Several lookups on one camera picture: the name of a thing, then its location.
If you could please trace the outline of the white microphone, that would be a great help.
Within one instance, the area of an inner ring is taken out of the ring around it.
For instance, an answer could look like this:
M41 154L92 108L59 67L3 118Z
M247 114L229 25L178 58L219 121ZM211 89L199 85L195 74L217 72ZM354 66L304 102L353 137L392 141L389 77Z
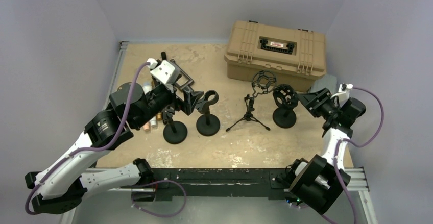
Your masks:
M148 94L152 90L151 83L147 82L143 84L143 91L145 94ZM149 121L151 129L156 129L158 127L156 116L153 116Z

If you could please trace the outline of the black round-base mic stand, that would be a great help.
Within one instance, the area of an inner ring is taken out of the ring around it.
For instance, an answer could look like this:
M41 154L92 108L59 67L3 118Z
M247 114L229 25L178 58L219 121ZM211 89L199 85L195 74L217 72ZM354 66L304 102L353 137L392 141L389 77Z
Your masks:
M201 114L197 119L196 128L203 136L213 136L220 129L220 120L210 113L210 106L216 104L218 100L218 93L215 90L209 90L196 104L196 109Z

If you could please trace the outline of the tan plastic case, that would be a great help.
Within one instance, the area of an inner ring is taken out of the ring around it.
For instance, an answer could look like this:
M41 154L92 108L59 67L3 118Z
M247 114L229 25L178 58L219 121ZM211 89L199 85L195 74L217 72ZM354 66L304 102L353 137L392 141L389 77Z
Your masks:
M251 81L257 72L267 70L275 75L278 84L307 92L327 73L326 37L305 29L237 20L224 60L231 79Z

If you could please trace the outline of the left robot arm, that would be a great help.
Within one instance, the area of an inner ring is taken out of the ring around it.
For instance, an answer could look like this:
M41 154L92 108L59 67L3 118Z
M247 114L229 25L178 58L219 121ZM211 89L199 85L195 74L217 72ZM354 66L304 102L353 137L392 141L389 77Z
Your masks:
M183 73L174 63L151 60L145 66L157 83L153 90L145 93L134 76L110 94L107 107L96 114L55 163L43 171L26 174L26 185L31 190L25 204L29 215L62 214L77 207L83 199L112 188L145 188L156 184L145 159L86 174L93 163L133 138L133 131L157 113L171 107L190 115L204 94L189 85L177 85Z

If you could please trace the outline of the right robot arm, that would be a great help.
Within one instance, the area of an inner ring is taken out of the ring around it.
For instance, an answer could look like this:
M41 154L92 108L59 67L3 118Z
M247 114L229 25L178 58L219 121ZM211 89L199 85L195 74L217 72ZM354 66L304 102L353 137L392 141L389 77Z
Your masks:
M351 84L341 84L331 94L327 88L299 94L299 102L315 118L323 118L323 149L307 161L297 159L286 170L289 191L319 214L324 214L348 186L351 177L345 173L344 151L353 135L352 125L361 117L366 106L350 97Z

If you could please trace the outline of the dark metal L bracket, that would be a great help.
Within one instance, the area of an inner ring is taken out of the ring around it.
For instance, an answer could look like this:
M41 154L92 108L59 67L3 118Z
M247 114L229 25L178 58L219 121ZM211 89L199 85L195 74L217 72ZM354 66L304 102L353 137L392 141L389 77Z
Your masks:
M175 87L179 90L185 89L187 87L191 87L194 84L194 80L190 75L188 75L177 63L174 59L169 60L180 72L178 79L174 83Z

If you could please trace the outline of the pink microphone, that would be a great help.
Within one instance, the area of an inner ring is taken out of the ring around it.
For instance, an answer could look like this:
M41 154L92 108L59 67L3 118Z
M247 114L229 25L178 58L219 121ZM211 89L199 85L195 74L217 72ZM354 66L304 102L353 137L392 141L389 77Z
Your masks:
M142 126L142 130L144 131L144 132L149 132L150 130L151 130L151 126L150 126L150 123L149 122L147 122L147 123L145 123L143 126Z

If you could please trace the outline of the grey pad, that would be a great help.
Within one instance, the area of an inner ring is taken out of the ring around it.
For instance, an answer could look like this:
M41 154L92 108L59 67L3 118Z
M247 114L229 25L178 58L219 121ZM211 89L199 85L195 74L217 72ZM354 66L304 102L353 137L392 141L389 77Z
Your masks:
M316 80L308 90L309 93L318 92L324 88L327 88L331 94L338 91L338 80L337 77L325 74L320 79Z

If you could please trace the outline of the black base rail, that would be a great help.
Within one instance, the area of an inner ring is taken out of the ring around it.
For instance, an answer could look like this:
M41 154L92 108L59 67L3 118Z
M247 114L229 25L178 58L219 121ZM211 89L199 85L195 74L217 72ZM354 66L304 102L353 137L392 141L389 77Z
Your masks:
M150 189L157 201L175 196L265 197L283 200L295 179L290 168L155 168L133 189Z

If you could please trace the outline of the black clip mic stand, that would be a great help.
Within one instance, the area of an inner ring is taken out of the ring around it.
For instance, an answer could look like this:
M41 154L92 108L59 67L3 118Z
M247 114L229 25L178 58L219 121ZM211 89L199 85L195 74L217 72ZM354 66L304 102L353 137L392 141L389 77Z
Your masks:
M163 123L165 125L163 137L169 144L179 144L183 142L188 134L187 127L184 123L173 120L174 114L175 110L172 108L166 108L162 112Z

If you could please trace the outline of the black shock-mount round stand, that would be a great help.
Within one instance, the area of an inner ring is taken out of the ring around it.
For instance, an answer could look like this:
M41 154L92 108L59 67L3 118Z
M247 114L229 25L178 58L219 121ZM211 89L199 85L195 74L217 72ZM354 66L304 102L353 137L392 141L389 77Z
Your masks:
M274 123L284 129L293 127L297 120L293 109L297 107L299 100L292 86L278 85L273 91L273 98L277 105L272 115Z

